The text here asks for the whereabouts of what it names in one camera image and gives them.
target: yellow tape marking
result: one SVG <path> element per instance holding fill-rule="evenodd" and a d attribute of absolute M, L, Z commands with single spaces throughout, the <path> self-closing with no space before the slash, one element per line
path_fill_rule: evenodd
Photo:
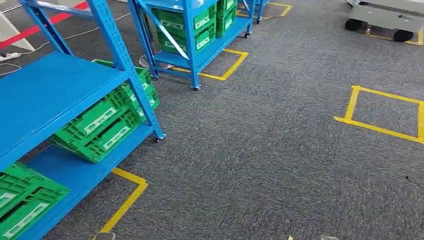
<path fill-rule="evenodd" d="M 249 55 L 248 52 L 243 52 L 243 51 L 236 51 L 236 50 L 231 50 L 231 49 L 226 49 L 224 48 L 223 50 L 224 52 L 227 53 L 232 53 L 232 54 L 237 54 L 240 55 L 240 57 L 237 59 L 237 61 L 235 61 L 235 63 L 230 67 L 230 69 L 224 73 L 222 76 L 215 76 L 215 75 L 211 75 L 211 74 L 207 74 L 207 73 L 199 73 L 199 76 L 204 76 L 204 77 L 208 77 L 211 79 L 216 79 L 216 80 L 220 80 L 220 81 L 225 81 L 227 80 L 231 74 L 234 73 L 234 71 L 240 66 L 240 64 L 242 64 L 242 62 L 247 58 L 247 56 Z M 190 70 L 185 69 L 185 68 L 180 68 L 180 67 L 171 67 L 172 70 L 176 70 L 176 71 L 180 71 L 180 72 L 185 72 L 185 73 L 190 73 Z"/>
<path fill-rule="evenodd" d="M 422 46 L 424 45 L 424 40 L 423 40 L 423 36 L 424 36 L 424 29 L 419 31 L 417 36 L 417 41 L 406 41 L 406 44 L 413 44 L 413 45 L 418 45 L 418 46 Z M 387 37 L 387 36 L 378 36 L 378 35 L 374 35 L 374 34 L 365 34 L 366 36 L 372 37 L 372 38 L 376 38 L 376 39 L 384 39 L 384 40 L 390 40 L 393 41 L 393 38 L 391 37 Z"/>
<path fill-rule="evenodd" d="M 279 15 L 279 16 L 263 16 L 262 19 L 272 19 L 272 18 L 278 18 L 278 17 L 284 17 L 292 8 L 292 5 L 287 5 L 287 4 L 281 4 L 278 2 L 268 2 L 269 5 L 274 5 L 274 6 L 279 6 L 279 7 L 285 7 L 284 11 Z M 241 16 L 241 17 L 249 17 L 246 14 L 240 13 L 240 10 L 237 10 L 237 12 L 235 13 L 237 16 Z"/>
<path fill-rule="evenodd" d="M 127 171 L 124 171 L 120 168 L 117 168 L 117 167 L 114 168 L 112 170 L 112 173 L 138 184 L 138 187 L 131 193 L 131 195 L 126 199 L 126 201 L 122 204 L 122 206 L 120 206 L 118 211 L 116 211 L 115 214 L 113 214 L 113 216 L 101 228 L 99 232 L 103 232 L 103 233 L 110 232 L 114 228 L 117 222 L 122 218 L 122 216 L 128 211 L 131 205 L 134 204 L 134 202 L 140 197 L 140 195 L 144 192 L 144 190 L 148 186 L 148 184 L 146 183 L 146 180 L 144 180 L 143 178 L 136 176 L 132 173 L 129 173 Z"/>
<path fill-rule="evenodd" d="M 346 114 L 344 118 L 346 120 L 351 120 L 354 115 L 355 105 L 357 104 L 358 94 L 359 94 L 360 86 L 352 86 L 352 95 L 350 95 L 349 104 L 347 105 Z"/>
<path fill-rule="evenodd" d="M 408 98 L 408 97 L 404 97 L 404 96 L 398 96 L 398 95 L 394 95 L 394 94 L 390 94 L 390 93 L 386 93 L 386 92 L 382 92 L 382 91 L 377 91 L 377 90 L 361 87 L 361 86 L 358 86 L 358 85 L 353 85 L 352 88 L 353 88 L 353 90 L 352 90 L 352 94 L 350 96 L 349 104 L 347 106 L 346 114 L 344 115 L 344 117 L 334 116 L 334 119 L 336 121 L 339 121 L 339 122 L 342 122 L 342 123 L 345 123 L 345 124 L 350 124 L 350 125 L 362 127 L 362 128 L 366 128 L 366 129 L 370 129 L 370 130 L 374 130 L 376 132 L 395 136 L 395 137 L 398 137 L 398 138 L 401 138 L 401 139 L 414 141 L 414 142 L 417 142 L 417 143 L 420 143 L 420 144 L 424 144 L 424 101 L 420 101 L 420 100 L 416 100 L 416 99 L 412 99 L 412 98 Z M 398 99 L 398 100 L 403 100 L 403 101 L 407 101 L 407 102 L 410 102 L 410 103 L 419 104 L 418 105 L 418 137 L 406 135 L 406 134 L 403 134 L 403 133 L 400 133 L 400 132 L 396 132 L 396 131 L 388 130 L 388 129 L 381 128 L 381 127 L 378 127 L 378 126 L 366 124 L 366 123 L 363 123 L 363 122 L 360 122 L 360 121 L 352 120 L 352 115 L 354 113 L 355 105 L 356 105 L 356 102 L 358 100 L 359 91 L 368 92 L 368 93 L 377 94 L 377 95 L 385 96 L 385 97 L 392 98 L 392 99 Z"/>
<path fill-rule="evenodd" d="M 418 105 L 418 138 L 424 141 L 424 103 Z"/>

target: shelf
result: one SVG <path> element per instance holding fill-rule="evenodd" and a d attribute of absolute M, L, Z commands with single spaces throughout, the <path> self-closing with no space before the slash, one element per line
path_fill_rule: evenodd
<path fill-rule="evenodd" d="M 0 79 L 0 172 L 127 76 L 107 66 L 53 52 Z"/>
<path fill-rule="evenodd" d="M 211 44 L 197 53 L 195 57 L 195 68 L 197 72 L 202 71 L 228 44 L 230 44 L 243 31 L 252 20 L 237 16 L 234 23 L 229 27 L 222 38 L 216 38 Z M 159 52 L 154 59 L 159 62 L 172 64 L 189 69 L 188 61 L 181 55 L 166 51 Z"/>
<path fill-rule="evenodd" d="M 146 4 L 151 8 L 163 9 L 168 11 L 175 12 L 183 12 L 184 0 L 145 0 Z M 213 4 L 215 4 L 218 0 L 185 0 L 191 1 L 191 10 L 193 11 L 193 15 L 203 12 Z"/>
<path fill-rule="evenodd" d="M 152 131 L 153 128 L 146 124 L 140 125 L 97 164 L 83 160 L 53 145 L 27 162 L 29 167 L 70 188 L 71 192 L 25 231 L 18 240 L 41 239 Z"/>

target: power strip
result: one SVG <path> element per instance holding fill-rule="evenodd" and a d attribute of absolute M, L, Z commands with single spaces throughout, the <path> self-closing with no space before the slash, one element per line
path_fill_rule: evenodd
<path fill-rule="evenodd" d="M 21 56 L 20 53 L 14 52 L 14 53 L 6 53 L 6 56 L 0 56 L 0 62 L 7 61 L 10 59 L 19 58 Z"/>

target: white robot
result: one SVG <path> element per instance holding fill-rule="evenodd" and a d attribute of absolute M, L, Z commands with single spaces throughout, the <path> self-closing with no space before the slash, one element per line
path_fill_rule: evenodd
<path fill-rule="evenodd" d="M 344 25 L 347 30 L 356 31 L 367 23 L 397 30 L 393 40 L 406 42 L 424 28 L 424 0 L 350 1 L 353 10 Z"/>

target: white cable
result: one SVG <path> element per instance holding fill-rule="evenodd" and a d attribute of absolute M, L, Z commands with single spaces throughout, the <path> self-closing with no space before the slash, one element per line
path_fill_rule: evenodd
<path fill-rule="evenodd" d="M 128 16 L 128 15 L 130 15 L 130 14 L 131 14 L 131 12 L 129 12 L 129 13 L 125 14 L 125 15 L 122 15 L 122 16 L 120 16 L 120 17 L 116 18 L 116 19 L 115 19 L 115 21 L 118 21 L 118 20 L 120 20 L 120 19 L 123 19 L 123 18 L 125 18 L 126 16 Z M 64 38 L 64 40 L 66 40 L 66 39 L 71 39 L 71 38 L 73 38 L 73 37 L 78 37 L 78 36 L 81 36 L 81 35 L 84 35 L 84 34 L 88 34 L 88 33 L 94 32 L 94 31 L 98 30 L 99 28 L 100 28 L 100 27 L 98 26 L 98 27 L 96 27 L 96 28 L 94 28 L 94 29 L 91 29 L 91 30 L 88 30 L 88 31 L 85 31 L 85 32 L 82 32 L 82 33 L 78 33 L 78 34 L 75 34 L 75 35 L 72 35 L 72 36 L 65 37 L 65 38 Z M 40 50 L 42 47 L 46 46 L 46 45 L 47 45 L 47 44 L 49 44 L 49 43 L 50 43 L 50 42 L 45 42 L 45 43 L 41 44 L 41 46 L 37 47 L 36 49 L 34 49 L 34 50 L 32 50 L 32 51 L 28 51 L 28 52 L 21 52 L 21 53 L 19 53 L 19 54 L 21 54 L 21 55 L 32 54 L 33 52 Z M 19 71 L 19 70 L 22 68 L 22 67 L 20 67 L 20 66 L 18 66 L 18 65 L 10 64 L 10 63 L 2 63 L 2 64 L 0 64 L 0 66 L 2 66 L 2 65 L 11 65 L 11 66 L 15 66 L 15 67 L 17 67 L 18 69 L 13 70 L 13 71 L 9 71 L 9 72 L 0 73 L 0 76 L 4 76 L 4 75 L 7 75 L 7 74 L 14 73 L 14 72 L 16 72 L 16 71 Z"/>
<path fill-rule="evenodd" d="M 0 66 L 3 66 L 3 65 L 14 66 L 14 67 L 17 67 L 17 69 L 15 69 L 15 70 L 13 70 L 13 71 L 9 71 L 9 72 L 0 73 L 0 76 L 4 76 L 4 75 L 8 75 L 8 74 L 11 74 L 11 73 L 17 72 L 17 71 L 19 71 L 19 70 L 22 68 L 22 67 L 20 67 L 20 66 L 18 66 L 18 65 L 11 64 L 11 63 L 2 63 L 2 64 L 0 64 Z"/>

